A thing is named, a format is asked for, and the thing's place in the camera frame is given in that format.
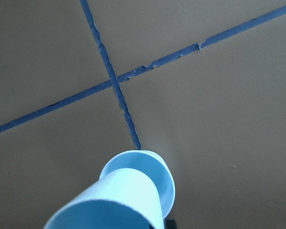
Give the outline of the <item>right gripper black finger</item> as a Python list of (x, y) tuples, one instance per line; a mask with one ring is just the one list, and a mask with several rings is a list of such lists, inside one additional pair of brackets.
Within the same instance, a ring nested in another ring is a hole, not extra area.
[(174, 219), (165, 219), (164, 220), (165, 229), (177, 229), (177, 224)]

